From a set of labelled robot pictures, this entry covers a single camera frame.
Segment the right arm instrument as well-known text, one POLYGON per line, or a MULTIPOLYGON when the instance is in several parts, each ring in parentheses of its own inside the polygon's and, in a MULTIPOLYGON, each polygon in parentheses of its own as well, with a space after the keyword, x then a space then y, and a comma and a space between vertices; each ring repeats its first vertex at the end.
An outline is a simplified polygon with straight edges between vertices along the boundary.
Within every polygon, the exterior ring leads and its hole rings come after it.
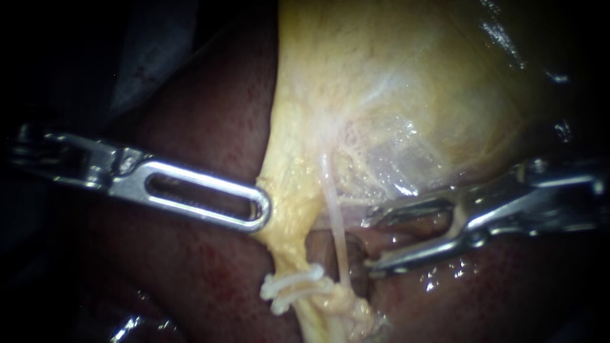
POLYGON ((609 227, 609 161, 532 158, 458 199, 452 227, 470 246, 495 236, 609 227))

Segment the left arm instrument jaw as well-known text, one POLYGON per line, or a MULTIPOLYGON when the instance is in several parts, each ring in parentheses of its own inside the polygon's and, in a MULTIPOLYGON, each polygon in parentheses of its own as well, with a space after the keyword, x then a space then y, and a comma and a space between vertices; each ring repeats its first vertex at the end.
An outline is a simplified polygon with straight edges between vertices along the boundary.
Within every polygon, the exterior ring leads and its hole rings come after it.
POLYGON ((247 234, 260 231, 271 216, 271 201, 264 191, 155 158, 145 159, 137 163, 127 174, 113 177, 108 188, 108 196, 247 234), (203 189, 246 199, 254 205, 255 214, 249 219, 244 219, 192 200, 166 194, 155 195, 149 190, 150 181, 154 177, 168 177, 170 181, 182 182, 196 190, 203 189))

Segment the right arm instrument jaw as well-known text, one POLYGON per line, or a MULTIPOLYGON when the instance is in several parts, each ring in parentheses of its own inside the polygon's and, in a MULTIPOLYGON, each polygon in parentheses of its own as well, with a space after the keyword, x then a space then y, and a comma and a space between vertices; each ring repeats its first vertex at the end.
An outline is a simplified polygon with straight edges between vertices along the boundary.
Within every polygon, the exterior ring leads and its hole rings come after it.
POLYGON ((454 202, 441 196, 400 198, 372 206, 367 210, 361 226, 371 228, 385 223, 395 225, 428 215, 451 211, 454 202))
POLYGON ((382 252, 378 259, 365 261, 368 277, 384 279, 461 255, 482 246, 482 232, 460 231, 412 246, 382 252))

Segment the left arm instrument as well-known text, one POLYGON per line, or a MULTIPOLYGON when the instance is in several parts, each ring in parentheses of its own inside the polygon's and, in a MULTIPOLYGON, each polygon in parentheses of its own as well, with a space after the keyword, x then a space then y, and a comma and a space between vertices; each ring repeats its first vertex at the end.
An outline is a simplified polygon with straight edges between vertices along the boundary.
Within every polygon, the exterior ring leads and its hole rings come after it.
POLYGON ((154 155, 141 149, 36 123, 9 136, 9 165, 51 182, 107 190, 116 177, 154 155))

